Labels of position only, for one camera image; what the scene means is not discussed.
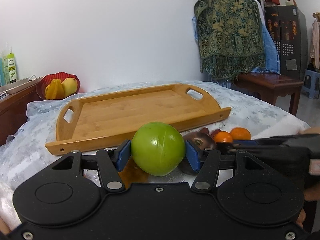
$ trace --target black cabinet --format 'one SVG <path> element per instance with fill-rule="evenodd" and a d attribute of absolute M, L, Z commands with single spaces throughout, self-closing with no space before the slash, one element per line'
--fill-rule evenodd
<path fill-rule="evenodd" d="M 280 56 L 280 74 L 303 80 L 308 62 L 306 17 L 297 6 L 265 7 L 265 16 Z"/>

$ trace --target apple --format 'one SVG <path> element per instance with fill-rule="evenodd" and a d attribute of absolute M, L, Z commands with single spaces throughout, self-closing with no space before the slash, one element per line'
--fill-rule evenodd
<path fill-rule="evenodd" d="M 135 163 L 154 176 L 169 174 L 186 155 L 185 141 L 171 125 L 151 122 L 135 133 L 131 142 Z"/>

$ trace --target wooden tray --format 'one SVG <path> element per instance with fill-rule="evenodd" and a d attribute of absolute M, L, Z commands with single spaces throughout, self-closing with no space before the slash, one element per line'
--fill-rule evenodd
<path fill-rule="evenodd" d="M 189 90 L 202 94 L 200 100 Z M 73 111 L 72 120 L 64 116 Z M 81 152 L 120 145 L 132 139 L 144 124 L 153 121 L 172 125 L 178 131 L 190 130 L 228 118 L 231 107 L 221 109 L 201 88 L 173 84 L 121 91 L 70 101 L 60 112 L 56 142 L 45 146 L 53 155 Z"/>

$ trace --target orange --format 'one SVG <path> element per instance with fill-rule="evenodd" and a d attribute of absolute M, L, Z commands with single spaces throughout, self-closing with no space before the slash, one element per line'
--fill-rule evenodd
<path fill-rule="evenodd" d="M 233 142 L 232 136 L 228 132 L 218 132 L 214 137 L 214 141 L 218 142 Z"/>
<path fill-rule="evenodd" d="M 234 140 L 250 140 L 251 134 L 246 128 L 236 127 L 230 132 Z"/>

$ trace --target mango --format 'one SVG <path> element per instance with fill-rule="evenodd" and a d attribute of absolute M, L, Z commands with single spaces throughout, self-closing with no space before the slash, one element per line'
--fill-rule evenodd
<path fill-rule="evenodd" d="M 72 95 L 77 91 L 78 82 L 75 78 L 66 78 L 61 84 L 64 89 L 64 98 Z"/>

